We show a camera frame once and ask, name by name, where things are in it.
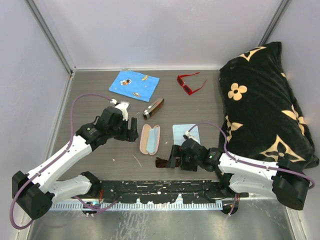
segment tabletop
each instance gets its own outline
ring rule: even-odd
[[[137,118],[139,136],[144,124],[151,127],[160,126],[160,141],[154,156],[144,155],[139,150],[140,138],[135,142],[109,139],[105,145],[81,159],[72,166],[61,180],[74,178],[82,172],[90,171],[100,180],[204,180],[217,179],[212,172],[198,167],[197,172],[182,171],[180,168],[156,168],[155,159],[168,159],[173,143],[172,126],[176,124],[196,124],[212,122],[222,126],[224,107],[219,88],[218,70],[201,70],[199,74],[185,77],[191,89],[199,88],[205,80],[206,84],[198,92],[188,95],[177,83],[177,76],[193,74],[197,70],[148,70],[139,71],[160,81],[149,102],[109,91],[109,87],[118,75],[118,71],[78,71],[75,74],[69,93],[65,112],[61,120],[54,152],[63,147],[70,139],[70,109],[72,101],[81,94],[96,93],[116,99],[118,102],[130,102],[129,119]],[[163,107],[150,119],[144,120],[143,111],[156,99],[164,98]],[[83,124],[93,122],[95,116],[111,104],[101,97],[88,96],[80,99],[74,108],[74,130]],[[206,148],[217,147],[219,131],[210,125],[200,125],[201,145]]]

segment light blue cloth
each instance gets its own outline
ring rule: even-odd
[[[121,71],[109,87],[109,91],[129,98],[149,102],[159,78],[135,71]]]
[[[176,124],[172,126],[173,131],[173,144],[181,146],[181,144],[185,141],[184,135],[186,134],[186,131],[189,131],[189,129],[194,124]],[[191,130],[190,134],[195,137],[195,139],[198,140],[198,143],[200,144],[200,136],[199,136],[199,130],[198,126],[196,126],[194,129]]]
[[[159,127],[151,128],[149,131],[148,142],[146,144],[146,151],[150,154],[153,154],[157,150],[157,141],[158,141]]]

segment pillow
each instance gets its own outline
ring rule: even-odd
[[[315,145],[281,64],[281,42],[256,47],[220,69],[228,151],[261,161],[319,165]],[[219,146],[224,144],[220,135]]]

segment sunglasses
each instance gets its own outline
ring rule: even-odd
[[[176,78],[177,82],[180,84],[181,87],[183,87],[184,91],[190,96],[191,94],[194,94],[195,92],[199,91],[200,89],[202,89],[202,87],[206,84],[207,80],[204,81],[204,83],[202,84],[202,86],[196,90],[192,90],[188,85],[185,85],[185,82],[182,80],[182,78],[184,77],[188,77],[188,76],[193,76],[198,74],[199,72],[196,72],[194,74],[184,74],[184,75],[178,75],[178,77]]]

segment wall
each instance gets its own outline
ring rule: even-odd
[[[11,178],[44,160],[68,75],[23,0],[0,1],[0,29],[0,233],[10,240]]]
[[[281,41],[282,65],[310,127],[320,157],[320,1],[292,1],[270,41]],[[303,224],[310,239],[320,236],[320,166],[307,169],[317,185],[310,190],[304,205]]]
[[[256,47],[280,0],[35,2],[78,69],[211,69]]]

